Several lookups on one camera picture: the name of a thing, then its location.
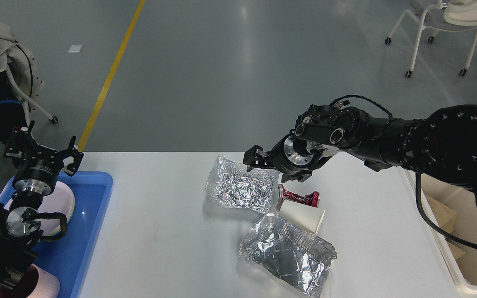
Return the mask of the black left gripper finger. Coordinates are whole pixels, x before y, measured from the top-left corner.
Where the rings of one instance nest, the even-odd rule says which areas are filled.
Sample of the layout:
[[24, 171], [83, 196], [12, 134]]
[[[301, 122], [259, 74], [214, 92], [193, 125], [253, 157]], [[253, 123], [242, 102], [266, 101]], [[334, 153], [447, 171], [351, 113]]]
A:
[[76, 145], [76, 136], [72, 136], [68, 147], [54, 154], [54, 164], [58, 171], [66, 173], [67, 176], [73, 177], [80, 168], [84, 158], [84, 153], [79, 151]]
[[41, 146], [32, 135], [35, 121], [30, 121], [28, 127], [13, 128], [6, 142], [2, 156], [19, 160], [38, 158], [42, 155]]

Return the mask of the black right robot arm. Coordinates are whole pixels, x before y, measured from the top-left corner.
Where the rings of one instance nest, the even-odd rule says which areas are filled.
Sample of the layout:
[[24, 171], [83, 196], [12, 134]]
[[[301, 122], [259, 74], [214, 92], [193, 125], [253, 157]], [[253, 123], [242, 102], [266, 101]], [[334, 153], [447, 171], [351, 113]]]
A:
[[282, 181], [306, 181], [333, 155], [344, 151], [379, 172], [398, 166], [416, 174], [416, 205], [422, 219], [445, 238], [477, 249], [430, 221], [422, 207], [422, 174], [475, 195], [477, 208], [477, 104], [438, 109], [426, 119], [395, 118], [376, 102], [386, 118], [350, 106], [356, 95], [330, 104], [312, 104], [270, 151], [259, 145], [244, 153], [248, 171], [274, 169]]

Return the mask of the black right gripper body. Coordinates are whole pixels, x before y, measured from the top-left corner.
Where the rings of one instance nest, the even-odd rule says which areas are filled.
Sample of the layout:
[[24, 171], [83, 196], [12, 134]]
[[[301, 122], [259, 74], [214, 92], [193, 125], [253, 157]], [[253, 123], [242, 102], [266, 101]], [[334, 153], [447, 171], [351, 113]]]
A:
[[287, 177], [310, 177], [314, 170], [326, 164], [323, 152], [299, 152], [295, 146], [306, 145], [306, 141], [294, 140], [294, 135], [285, 135], [270, 150], [270, 161], [275, 169]]

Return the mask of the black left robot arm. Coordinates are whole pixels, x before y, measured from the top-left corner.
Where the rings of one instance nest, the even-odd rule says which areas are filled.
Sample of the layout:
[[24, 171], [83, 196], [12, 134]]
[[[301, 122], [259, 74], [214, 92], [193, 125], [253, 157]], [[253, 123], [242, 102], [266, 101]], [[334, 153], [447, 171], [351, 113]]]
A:
[[75, 144], [76, 136], [66, 149], [38, 144], [32, 135], [34, 123], [12, 129], [3, 153], [19, 161], [11, 205], [5, 208], [0, 202], [0, 286], [8, 290], [18, 285], [38, 257], [37, 243], [55, 242], [67, 233], [66, 215], [39, 209], [43, 199], [54, 192], [60, 172], [72, 177], [84, 157]]

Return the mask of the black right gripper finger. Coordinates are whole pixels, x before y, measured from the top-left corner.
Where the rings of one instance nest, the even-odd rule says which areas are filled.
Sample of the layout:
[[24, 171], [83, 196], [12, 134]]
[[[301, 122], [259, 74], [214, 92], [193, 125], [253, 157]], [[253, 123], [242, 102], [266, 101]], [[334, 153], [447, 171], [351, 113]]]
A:
[[312, 171], [300, 171], [294, 174], [283, 174], [281, 177], [281, 183], [286, 183], [288, 181], [297, 181], [303, 183], [307, 181], [308, 178], [312, 176]]
[[273, 159], [277, 155], [278, 149], [275, 147], [270, 151], [264, 151], [260, 145], [253, 145], [244, 153], [243, 164], [246, 165], [246, 171], [251, 172], [255, 168], [262, 170], [276, 170]]

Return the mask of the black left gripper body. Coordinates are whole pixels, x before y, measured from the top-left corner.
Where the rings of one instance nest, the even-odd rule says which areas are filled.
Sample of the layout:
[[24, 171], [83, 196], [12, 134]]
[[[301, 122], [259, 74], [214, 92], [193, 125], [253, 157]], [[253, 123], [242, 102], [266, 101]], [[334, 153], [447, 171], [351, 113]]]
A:
[[22, 160], [12, 181], [16, 191], [35, 191], [42, 196], [53, 193], [58, 176], [64, 167], [63, 161], [44, 159]]

